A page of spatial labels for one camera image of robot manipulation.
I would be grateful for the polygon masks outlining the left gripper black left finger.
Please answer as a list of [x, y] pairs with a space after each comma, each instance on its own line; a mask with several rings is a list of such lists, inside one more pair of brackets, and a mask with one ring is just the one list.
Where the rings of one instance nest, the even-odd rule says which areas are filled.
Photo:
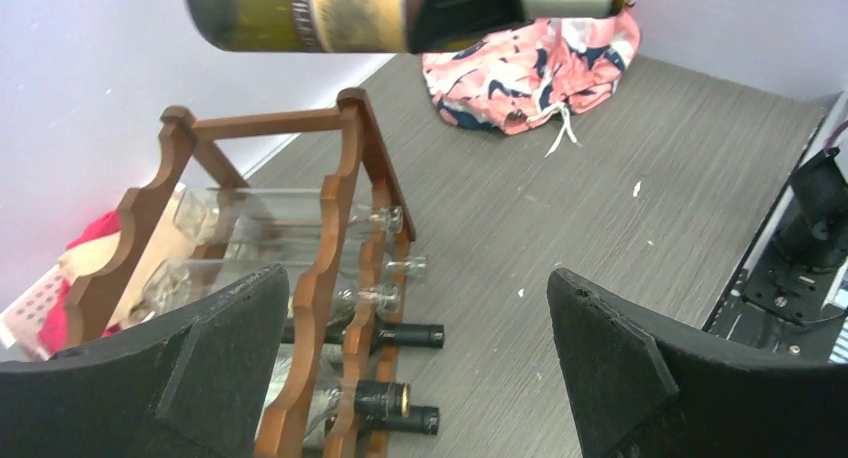
[[287, 317], [225, 288], [43, 362], [1, 366], [5, 457], [249, 457]]

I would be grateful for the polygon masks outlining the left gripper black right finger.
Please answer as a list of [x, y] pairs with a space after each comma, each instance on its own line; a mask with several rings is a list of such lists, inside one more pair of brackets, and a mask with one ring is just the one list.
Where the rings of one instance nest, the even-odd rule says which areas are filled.
[[567, 269], [547, 300], [586, 457], [843, 457], [847, 368], [728, 341]]

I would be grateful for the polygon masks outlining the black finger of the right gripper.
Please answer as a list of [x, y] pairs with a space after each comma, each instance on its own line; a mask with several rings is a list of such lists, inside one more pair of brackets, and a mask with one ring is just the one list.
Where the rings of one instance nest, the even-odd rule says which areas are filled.
[[525, 21], [520, 0], [406, 0], [407, 51], [457, 50]]

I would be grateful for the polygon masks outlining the small clear glass bottle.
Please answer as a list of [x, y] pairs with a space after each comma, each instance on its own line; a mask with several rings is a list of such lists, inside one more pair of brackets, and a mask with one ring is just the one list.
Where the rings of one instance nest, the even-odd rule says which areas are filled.
[[[162, 315], [199, 301], [225, 288], [238, 292], [273, 291], [287, 299], [288, 315], [294, 316], [292, 300], [297, 279], [306, 265], [256, 260], [166, 260], [145, 284], [140, 303]], [[351, 319], [360, 302], [372, 302], [378, 312], [394, 312], [402, 297], [398, 285], [381, 283], [363, 287], [351, 272], [338, 273], [331, 293], [328, 322]]]

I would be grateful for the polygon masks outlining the dark bottle cream label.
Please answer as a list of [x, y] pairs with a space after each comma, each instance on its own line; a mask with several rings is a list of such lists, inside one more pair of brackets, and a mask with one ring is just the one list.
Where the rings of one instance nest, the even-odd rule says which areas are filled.
[[434, 436], [438, 434], [440, 422], [441, 413], [438, 407], [412, 405], [407, 416], [364, 418], [360, 422], [359, 432], [389, 431]]

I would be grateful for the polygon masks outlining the dark green bottle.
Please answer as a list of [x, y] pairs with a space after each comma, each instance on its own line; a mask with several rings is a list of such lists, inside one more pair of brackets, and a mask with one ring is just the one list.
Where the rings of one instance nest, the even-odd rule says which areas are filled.
[[[631, 0], [520, 0], [526, 21], [616, 16]], [[410, 53], [406, 0], [186, 0], [207, 42], [231, 52]]]

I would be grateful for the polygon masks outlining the dark bottle white label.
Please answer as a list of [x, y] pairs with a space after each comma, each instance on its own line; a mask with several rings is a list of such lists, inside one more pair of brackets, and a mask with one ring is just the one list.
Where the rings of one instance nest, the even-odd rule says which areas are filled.
[[[346, 328], [352, 321], [345, 318], [328, 325], [325, 344], [342, 345]], [[416, 348], [442, 349], [445, 342], [445, 329], [441, 324], [413, 324], [388, 322], [375, 317], [370, 335], [370, 349], [377, 350], [385, 346], [407, 346]]]

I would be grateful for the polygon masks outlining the clear bottle with dark cap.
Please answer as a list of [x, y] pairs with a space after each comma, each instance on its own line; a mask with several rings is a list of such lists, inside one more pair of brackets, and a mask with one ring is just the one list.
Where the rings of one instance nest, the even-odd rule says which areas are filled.
[[[280, 395], [293, 369], [293, 344], [281, 344], [274, 360], [263, 409], [255, 438], [259, 437], [265, 412]], [[410, 415], [410, 386], [406, 383], [360, 380], [353, 387], [344, 388], [331, 364], [321, 358], [312, 393], [306, 425], [304, 445], [318, 431], [326, 435], [334, 425], [345, 393], [352, 393], [354, 411], [367, 419], [392, 417], [407, 418]]]

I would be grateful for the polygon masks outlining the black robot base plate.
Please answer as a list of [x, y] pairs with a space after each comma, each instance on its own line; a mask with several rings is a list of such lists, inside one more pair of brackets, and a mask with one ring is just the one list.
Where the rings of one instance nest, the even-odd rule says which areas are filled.
[[847, 362], [847, 95], [811, 136], [703, 331]]

